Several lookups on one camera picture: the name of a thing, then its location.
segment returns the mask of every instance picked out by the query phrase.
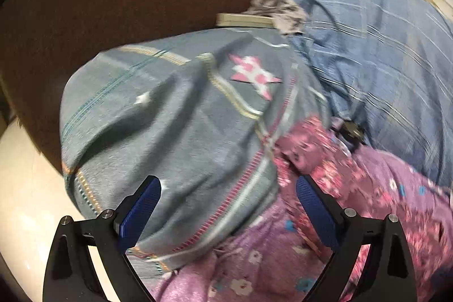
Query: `gray crumpled cloth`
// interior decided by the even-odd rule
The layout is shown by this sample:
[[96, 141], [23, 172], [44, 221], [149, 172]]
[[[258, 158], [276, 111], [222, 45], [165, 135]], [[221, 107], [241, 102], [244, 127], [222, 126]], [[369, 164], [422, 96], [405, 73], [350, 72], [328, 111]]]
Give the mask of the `gray crumpled cloth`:
[[283, 35], [304, 31], [307, 13], [294, 0], [252, 0], [247, 15], [272, 17], [275, 27]]

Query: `white star pattern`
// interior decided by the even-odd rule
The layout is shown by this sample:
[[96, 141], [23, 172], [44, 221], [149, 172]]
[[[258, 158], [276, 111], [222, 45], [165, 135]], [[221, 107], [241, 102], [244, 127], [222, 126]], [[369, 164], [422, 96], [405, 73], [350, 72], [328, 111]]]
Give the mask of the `white star pattern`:
[[149, 91], [147, 91], [144, 94], [137, 96], [137, 98], [135, 99], [134, 105], [142, 104], [144, 106], [147, 106], [150, 101], [151, 101], [151, 98], [149, 97]]

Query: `blue gripper pad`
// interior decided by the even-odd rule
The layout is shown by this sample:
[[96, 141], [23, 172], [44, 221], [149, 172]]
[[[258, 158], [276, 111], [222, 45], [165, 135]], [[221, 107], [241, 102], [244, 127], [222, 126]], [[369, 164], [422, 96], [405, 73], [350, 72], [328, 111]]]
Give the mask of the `blue gripper pad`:
[[137, 244], [149, 217], [160, 199], [161, 190], [160, 181], [155, 177], [119, 226], [118, 246], [122, 253]]
[[339, 245], [334, 220], [304, 176], [296, 182], [296, 194], [322, 244], [335, 252]]

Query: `pink floral fabric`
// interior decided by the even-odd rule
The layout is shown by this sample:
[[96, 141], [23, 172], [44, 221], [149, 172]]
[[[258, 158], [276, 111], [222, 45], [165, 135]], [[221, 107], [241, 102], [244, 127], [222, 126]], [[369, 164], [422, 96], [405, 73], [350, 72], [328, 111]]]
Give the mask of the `pink floral fabric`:
[[[449, 198], [402, 160], [366, 146], [351, 155], [316, 117], [296, 124], [281, 137], [274, 154], [281, 195], [294, 227], [324, 262], [330, 250], [321, 244], [295, 193], [295, 182], [302, 174], [310, 174], [341, 207], [352, 207], [361, 216], [383, 219], [389, 213], [398, 215], [414, 263], [419, 301], [427, 301], [443, 282], [439, 275], [453, 269]], [[364, 246], [359, 253], [344, 301], [353, 293], [368, 249]]]
[[[281, 137], [274, 150], [280, 194], [243, 232], [164, 275], [142, 280], [158, 302], [300, 302], [331, 252], [319, 241], [295, 193], [310, 174], [342, 207], [383, 219], [398, 215], [411, 250], [418, 301], [427, 302], [453, 270], [453, 218], [442, 189], [398, 159], [370, 147], [353, 155], [312, 117]], [[363, 246], [342, 301], [348, 301], [368, 253]]]

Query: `pink star pattern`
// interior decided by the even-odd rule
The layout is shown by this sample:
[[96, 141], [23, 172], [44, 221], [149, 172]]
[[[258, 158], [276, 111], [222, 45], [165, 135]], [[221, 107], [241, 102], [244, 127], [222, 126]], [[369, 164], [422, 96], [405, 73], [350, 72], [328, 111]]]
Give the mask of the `pink star pattern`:
[[238, 55], [230, 54], [230, 59], [236, 64], [233, 67], [236, 73], [231, 76], [231, 80], [251, 83], [259, 95], [271, 101], [272, 96], [266, 84], [281, 82], [282, 80], [264, 70], [261, 67], [260, 59], [256, 56], [248, 55], [241, 58]]

